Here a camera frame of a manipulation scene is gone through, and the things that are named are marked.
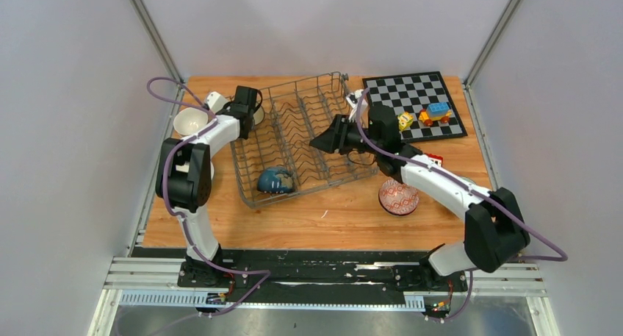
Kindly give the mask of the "beige bowl with flower sprig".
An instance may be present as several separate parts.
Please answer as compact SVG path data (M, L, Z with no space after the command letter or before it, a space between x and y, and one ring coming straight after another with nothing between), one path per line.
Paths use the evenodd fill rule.
M174 117L173 129L182 137L190 136L204 129L214 117L210 111L188 107Z

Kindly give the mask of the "blue white zigzag bowl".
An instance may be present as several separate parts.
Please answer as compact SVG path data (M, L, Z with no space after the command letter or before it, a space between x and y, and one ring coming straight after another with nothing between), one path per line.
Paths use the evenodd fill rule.
M386 180L378 190L381 207L391 215L412 214L419 205L419 191L394 179Z

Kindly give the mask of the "mint green leaf bowl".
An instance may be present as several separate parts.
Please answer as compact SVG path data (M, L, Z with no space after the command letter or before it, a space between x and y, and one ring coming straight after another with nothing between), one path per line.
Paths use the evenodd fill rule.
M461 178L462 178L464 181L466 181L466 182L472 183L472 184L474 184L474 185L476 185L476 184L477 184L474 180L472 180L472 179L470 179L470 178L468 178L468 177L461 176Z

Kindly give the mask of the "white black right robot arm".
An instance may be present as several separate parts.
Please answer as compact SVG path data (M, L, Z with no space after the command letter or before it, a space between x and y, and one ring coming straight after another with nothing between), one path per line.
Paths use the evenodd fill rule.
M404 143L391 107L372 106L367 123L363 127L357 115L337 115L309 145L326 153L373 154L383 174L421 190L462 219L461 242L442 244L420 260L419 279L424 287L438 290L457 271L479 269L492 273L530 243L511 191L474 185Z

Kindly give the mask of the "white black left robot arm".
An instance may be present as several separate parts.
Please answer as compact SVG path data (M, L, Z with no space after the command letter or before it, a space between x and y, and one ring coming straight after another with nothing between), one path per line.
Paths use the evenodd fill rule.
M162 143L155 191L168 212L178 218L189 259L199 262L197 277L208 287L218 286L225 267L215 258L220 249L209 222L207 202L212 191L212 157L229 143L248 139L254 115L262 108L263 94L239 86L232 100L218 112L200 103L187 110L201 115L192 133Z

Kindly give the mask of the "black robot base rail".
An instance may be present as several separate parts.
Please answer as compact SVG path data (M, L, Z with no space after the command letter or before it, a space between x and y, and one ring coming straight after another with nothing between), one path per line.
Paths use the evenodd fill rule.
M236 301L256 283L248 302L285 304L399 305L406 292L441 297L467 291L464 272L426 277L423 251L323 251L221 249L221 269L189 257L179 287L221 288Z

